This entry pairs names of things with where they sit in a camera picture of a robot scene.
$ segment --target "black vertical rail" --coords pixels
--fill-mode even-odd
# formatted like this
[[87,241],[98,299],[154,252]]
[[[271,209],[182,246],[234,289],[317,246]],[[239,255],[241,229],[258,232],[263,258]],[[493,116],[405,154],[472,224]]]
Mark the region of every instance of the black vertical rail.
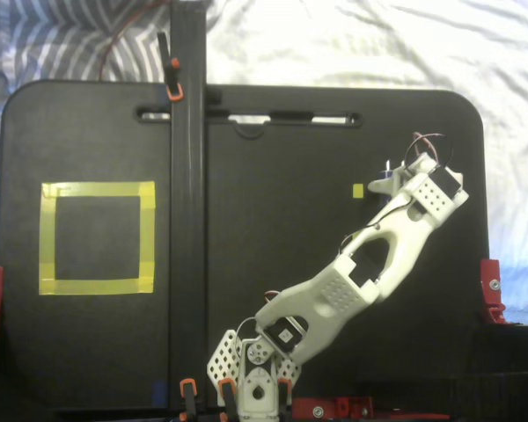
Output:
[[206,385],[206,15],[200,2],[172,1],[171,57],[184,91],[172,103],[169,408],[183,406],[180,381]]

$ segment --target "perforated bracket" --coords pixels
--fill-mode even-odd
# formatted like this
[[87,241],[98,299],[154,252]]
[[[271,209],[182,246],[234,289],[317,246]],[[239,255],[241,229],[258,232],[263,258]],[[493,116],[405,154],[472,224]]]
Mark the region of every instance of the perforated bracket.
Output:
[[[238,384],[240,347],[240,340],[236,339],[235,331],[227,330],[207,365],[208,377],[217,391],[218,406],[225,406],[225,402],[221,394],[219,394],[219,382],[225,378],[231,378]],[[274,353],[274,351],[269,353],[275,365],[277,376],[291,382],[291,385],[295,385],[301,375],[301,367],[296,365],[292,360],[285,359],[281,355]],[[291,404],[291,394],[288,396],[288,404]]]

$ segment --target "black clamp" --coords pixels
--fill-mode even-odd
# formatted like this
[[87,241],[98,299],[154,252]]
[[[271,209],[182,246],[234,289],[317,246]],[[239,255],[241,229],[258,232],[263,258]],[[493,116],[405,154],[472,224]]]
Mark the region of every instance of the black clamp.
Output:
[[235,395],[237,394],[237,385],[231,378],[224,378],[219,382],[219,391],[225,401],[225,413],[221,413],[221,422],[238,422],[237,403]]
[[157,33],[158,50],[160,51],[160,60],[162,69],[165,73],[166,92],[172,102],[180,101],[184,98],[182,85],[178,82],[178,72],[180,71],[180,61],[174,57],[170,58],[168,53],[168,41],[165,33]]
[[278,398],[280,422],[290,422],[291,415],[288,413],[288,398],[291,393],[291,381],[286,378],[278,378]]
[[186,403],[186,411],[180,414],[181,422],[195,422],[197,420],[197,411],[195,409],[195,397],[197,396],[197,387],[195,380],[186,378],[180,381],[180,395]]

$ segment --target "striped fabric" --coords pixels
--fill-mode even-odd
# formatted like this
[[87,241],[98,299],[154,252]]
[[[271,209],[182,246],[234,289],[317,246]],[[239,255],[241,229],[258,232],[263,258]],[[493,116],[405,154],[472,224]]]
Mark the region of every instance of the striped fabric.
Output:
[[40,79],[97,80],[102,55],[125,22],[103,71],[106,81],[163,80],[157,32],[170,31],[168,2],[0,0],[0,120],[6,99]]

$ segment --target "red wire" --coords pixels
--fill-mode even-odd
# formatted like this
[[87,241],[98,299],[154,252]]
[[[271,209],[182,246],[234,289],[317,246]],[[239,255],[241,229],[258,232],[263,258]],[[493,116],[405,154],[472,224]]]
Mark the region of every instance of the red wire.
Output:
[[112,38],[112,40],[110,41],[109,45],[106,48],[106,52],[102,56],[102,60],[99,65],[98,82],[102,81],[102,74],[104,73],[104,67],[106,66],[107,57],[109,56],[112,49],[114,48],[115,43],[121,38],[121,35],[127,29],[127,27],[130,24],[132,24],[135,20],[140,18],[146,11],[149,11],[150,9],[154,9],[159,6],[170,5],[170,3],[171,2],[169,1],[161,1],[161,2],[147,4],[143,8],[133,13],[125,22],[123,22],[123,25],[121,25],[121,28],[119,29],[119,31],[115,33],[114,37]]

